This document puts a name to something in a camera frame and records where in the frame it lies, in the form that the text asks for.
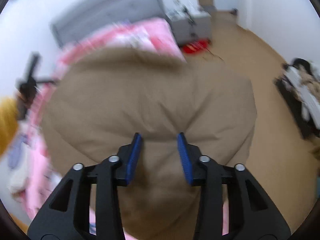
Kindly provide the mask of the brown hooded puffer jacket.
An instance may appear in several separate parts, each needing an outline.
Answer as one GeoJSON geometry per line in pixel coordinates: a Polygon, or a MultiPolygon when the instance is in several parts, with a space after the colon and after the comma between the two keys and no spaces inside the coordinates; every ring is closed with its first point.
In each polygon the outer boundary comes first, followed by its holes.
{"type": "Polygon", "coordinates": [[[222,165],[246,162],[257,110],[252,83],[220,61],[104,48],[73,63],[45,104],[41,129],[60,174],[143,137],[133,181],[118,190],[136,239],[192,239],[200,192],[184,177],[177,135],[222,165]]]}

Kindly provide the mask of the lavender knit sweater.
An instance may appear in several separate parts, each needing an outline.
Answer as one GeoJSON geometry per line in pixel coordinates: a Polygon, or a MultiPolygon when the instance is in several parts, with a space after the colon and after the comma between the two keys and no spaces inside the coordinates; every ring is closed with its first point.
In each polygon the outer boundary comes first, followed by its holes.
{"type": "Polygon", "coordinates": [[[19,167],[23,158],[23,147],[27,144],[27,136],[18,134],[11,143],[8,151],[8,167],[14,170],[19,167]]]}

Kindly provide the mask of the pink cartoon fleece blanket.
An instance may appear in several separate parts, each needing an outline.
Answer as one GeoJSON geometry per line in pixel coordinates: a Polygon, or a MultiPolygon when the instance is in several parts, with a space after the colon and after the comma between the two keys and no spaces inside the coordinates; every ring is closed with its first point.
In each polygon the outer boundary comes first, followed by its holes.
{"type": "Polygon", "coordinates": [[[94,165],[140,133],[133,183],[119,191],[125,231],[137,239],[190,239],[198,192],[187,186],[176,136],[204,148],[223,127],[223,68],[186,62],[168,22],[108,25],[67,48],[31,108],[25,208],[34,218],[53,175],[94,165]]]}

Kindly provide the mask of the grey upholstered headboard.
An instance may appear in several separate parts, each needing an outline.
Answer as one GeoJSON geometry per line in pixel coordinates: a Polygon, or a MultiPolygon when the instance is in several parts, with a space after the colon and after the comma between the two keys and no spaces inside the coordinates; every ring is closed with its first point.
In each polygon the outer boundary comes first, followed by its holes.
{"type": "Polygon", "coordinates": [[[153,17],[166,18],[162,0],[80,0],[53,18],[50,27],[62,48],[105,25],[153,17]]]}

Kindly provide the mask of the red item on floor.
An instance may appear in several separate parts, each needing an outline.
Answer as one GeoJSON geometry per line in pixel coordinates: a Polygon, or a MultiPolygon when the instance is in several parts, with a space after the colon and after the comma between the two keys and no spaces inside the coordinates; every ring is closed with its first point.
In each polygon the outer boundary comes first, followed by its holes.
{"type": "Polygon", "coordinates": [[[211,41],[208,39],[200,39],[181,46],[181,51],[187,55],[196,55],[202,52],[209,52],[211,41]]]}

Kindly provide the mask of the grey bedside table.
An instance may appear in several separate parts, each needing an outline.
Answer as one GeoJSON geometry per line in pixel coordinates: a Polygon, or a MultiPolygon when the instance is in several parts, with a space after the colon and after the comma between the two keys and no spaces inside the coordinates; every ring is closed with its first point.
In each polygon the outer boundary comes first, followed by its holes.
{"type": "Polygon", "coordinates": [[[170,10],[166,12],[167,21],[179,46],[198,40],[212,41],[212,18],[206,11],[170,10]]]}

